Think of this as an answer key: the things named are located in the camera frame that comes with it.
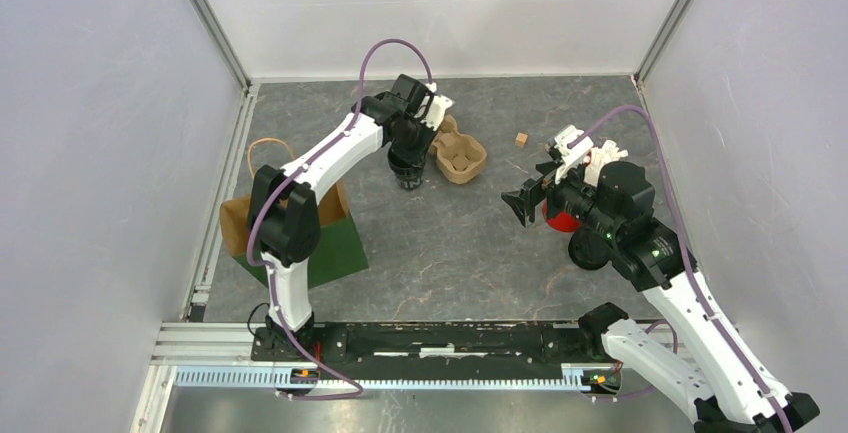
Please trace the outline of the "black coffee cup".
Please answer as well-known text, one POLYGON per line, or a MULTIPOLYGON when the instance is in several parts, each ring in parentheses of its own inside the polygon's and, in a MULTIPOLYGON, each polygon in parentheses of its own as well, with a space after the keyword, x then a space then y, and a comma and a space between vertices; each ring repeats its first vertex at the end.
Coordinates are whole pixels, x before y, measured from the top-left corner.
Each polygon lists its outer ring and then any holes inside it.
POLYGON ((425 167, 424 160, 408 163, 393 152, 388 153, 387 160, 398 185, 403 190, 412 191, 421 186, 425 167))

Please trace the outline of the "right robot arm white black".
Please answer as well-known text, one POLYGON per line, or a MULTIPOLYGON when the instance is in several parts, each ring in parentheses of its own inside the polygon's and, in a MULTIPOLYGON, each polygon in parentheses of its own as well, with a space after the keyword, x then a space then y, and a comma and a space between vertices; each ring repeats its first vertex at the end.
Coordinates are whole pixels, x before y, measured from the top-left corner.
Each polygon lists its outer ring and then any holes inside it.
POLYGON ((556 181, 556 166, 538 165, 540 178, 502 193, 502 200, 524 227, 534 222, 540 203, 549 214, 576 219, 573 263, 585 270, 611 264, 661 313, 693 361, 659 345, 612 303, 578 320, 577 345, 585 358, 609 356, 631 367, 697 432, 796 432, 820 415, 811 395, 789 391, 741 340, 695 270, 691 252, 655 217, 655 189, 642 167, 610 163, 591 185, 583 166, 556 181))

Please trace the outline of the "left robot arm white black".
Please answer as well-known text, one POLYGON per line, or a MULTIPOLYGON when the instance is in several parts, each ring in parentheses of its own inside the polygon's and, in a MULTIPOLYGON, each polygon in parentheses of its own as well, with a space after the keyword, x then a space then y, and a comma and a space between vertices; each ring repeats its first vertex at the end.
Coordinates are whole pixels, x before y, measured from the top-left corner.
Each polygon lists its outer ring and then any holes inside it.
POLYGON ((308 263, 322 234, 320 201, 354 166, 381 149, 402 189, 420 187, 427 151, 453 104, 435 84, 400 75, 390 90, 358 100, 308 152, 280 168, 266 165, 256 171, 246 258, 266 270, 268 315, 279 329, 275 345, 288 359, 302 360, 314 347, 308 263))

